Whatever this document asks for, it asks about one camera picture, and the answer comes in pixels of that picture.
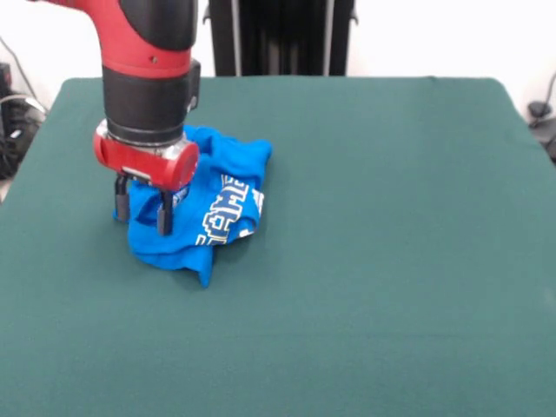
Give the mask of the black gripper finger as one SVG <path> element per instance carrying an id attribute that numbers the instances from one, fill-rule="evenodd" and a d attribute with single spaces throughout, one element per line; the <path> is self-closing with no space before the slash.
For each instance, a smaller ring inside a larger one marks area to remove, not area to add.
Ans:
<path id="1" fill-rule="evenodd" d="M 122 174 L 116 175 L 115 181 L 115 216 L 119 222 L 129 220 L 129 194 L 128 177 Z"/>
<path id="2" fill-rule="evenodd" d="M 160 194 L 161 207 L 157 214 L 157 230 L 162 236 L 170 235 L 173 229 L 173 194 L 163 190 Z"/>

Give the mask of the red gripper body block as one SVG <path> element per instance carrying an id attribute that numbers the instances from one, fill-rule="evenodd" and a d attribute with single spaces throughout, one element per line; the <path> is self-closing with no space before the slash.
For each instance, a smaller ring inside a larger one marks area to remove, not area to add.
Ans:
<path id="1" fill-rule="evenodd" d="M 190 183 L 200 157 L 198 145 L 185 134 L 168 147 L 138 147 L 112 138 L 106 120 L 96 127 L 93 150 L 104 167 L 165 190 L 179 190 Z"/>

